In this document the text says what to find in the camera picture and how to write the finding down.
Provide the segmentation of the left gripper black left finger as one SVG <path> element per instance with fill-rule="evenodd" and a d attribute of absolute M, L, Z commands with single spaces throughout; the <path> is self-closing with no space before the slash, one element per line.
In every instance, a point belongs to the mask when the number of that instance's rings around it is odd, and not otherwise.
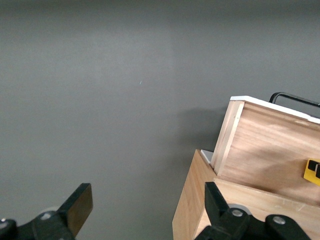
<path fill-rule="evenodd" d="M 18 226 L 0 220 L 2 240 L 74 240 L 93 210 L 92 185 L 82 183 L 57 210 L 47 210 Z"/>

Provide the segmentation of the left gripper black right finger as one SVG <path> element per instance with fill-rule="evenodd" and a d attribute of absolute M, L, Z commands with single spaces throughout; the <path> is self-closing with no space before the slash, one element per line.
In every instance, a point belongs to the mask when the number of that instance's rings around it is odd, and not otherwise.
<path fill-rule="evenodd" d="M 270 214 L 265 221 L 242 208 L 229 207 L 214 182 L 204 184 L 204 206 L 210 225 L 197 240 L 309 240 L 310 237 L 292 218 Z"/>

